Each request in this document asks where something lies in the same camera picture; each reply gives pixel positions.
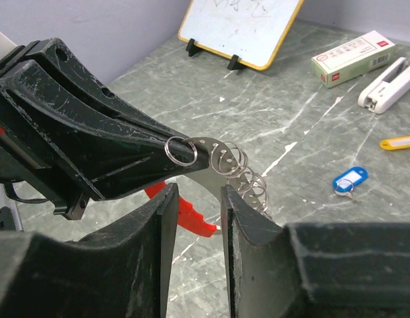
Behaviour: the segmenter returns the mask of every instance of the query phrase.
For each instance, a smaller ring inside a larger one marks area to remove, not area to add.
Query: wall
[[[410,0],[305,0],[298,18],[410,43]]]
[[[5,0],[0,31],[17,44],[61,38],[104,83],[174,35],[189,0]]]

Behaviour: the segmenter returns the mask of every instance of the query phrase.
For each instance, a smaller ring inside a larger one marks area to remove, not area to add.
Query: yellow key tag
[[[385,150],[410,148],[410,136],[382,140],[380,142],[380,147]]]

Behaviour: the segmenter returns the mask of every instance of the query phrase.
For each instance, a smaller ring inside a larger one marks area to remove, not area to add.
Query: key tag
[[[346,196],[355,201],[359,201],[352,196],[352,191],[358,184],[361,184],[367,179],[368,172],[363,169],[363,167],[352,167],[333,180],[334,193],[339,196]]]
[[[380,142],[384,150],[399,150],[410,148],[410,136],[385,139]]]

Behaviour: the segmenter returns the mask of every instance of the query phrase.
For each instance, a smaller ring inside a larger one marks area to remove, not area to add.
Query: green and white box
[[[312,58],[315,75],[328,87],[389,64],[394,59],[395,44],[377,31]]]

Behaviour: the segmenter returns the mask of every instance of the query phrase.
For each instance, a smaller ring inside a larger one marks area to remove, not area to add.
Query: blue key tag
[[[333,180],[333,188],[337,192],[351,192],[358,184],[368,179],[368,172],[363,167],[352,167]]]

